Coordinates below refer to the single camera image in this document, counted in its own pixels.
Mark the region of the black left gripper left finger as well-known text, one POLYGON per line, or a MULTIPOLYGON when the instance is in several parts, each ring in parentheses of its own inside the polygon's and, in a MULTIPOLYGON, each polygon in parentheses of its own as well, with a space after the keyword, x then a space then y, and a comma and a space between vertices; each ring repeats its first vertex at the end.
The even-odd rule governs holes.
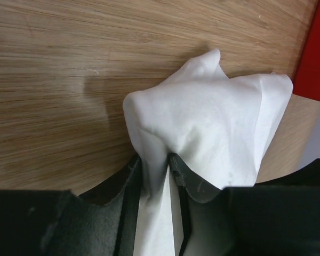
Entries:
POLYGON ((0 190, 0 255, 132 255, 142 182, 138 155, 81 195, 0 190))

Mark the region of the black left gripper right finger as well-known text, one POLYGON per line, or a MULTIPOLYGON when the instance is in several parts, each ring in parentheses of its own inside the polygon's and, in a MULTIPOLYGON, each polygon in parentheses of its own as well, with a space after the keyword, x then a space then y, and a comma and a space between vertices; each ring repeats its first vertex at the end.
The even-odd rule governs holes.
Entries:
POLYGON ((253 187, 218 189, 176 154, 180 255, 320 255, 320 159, 253 187))

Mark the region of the white t-shirt with print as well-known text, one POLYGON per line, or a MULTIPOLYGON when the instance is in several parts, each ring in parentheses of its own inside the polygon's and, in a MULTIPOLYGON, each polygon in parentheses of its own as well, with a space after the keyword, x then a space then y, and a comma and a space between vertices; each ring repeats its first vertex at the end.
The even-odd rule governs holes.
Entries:
POLYGON ((229 78, 212 50, 143 91, 128 94, 123 112, 142 160, 143 192, 134 255, 174 255, 174 200, 169 155, 222 189, 254 186, 262 159, 290 100, 286 75, 229 78))

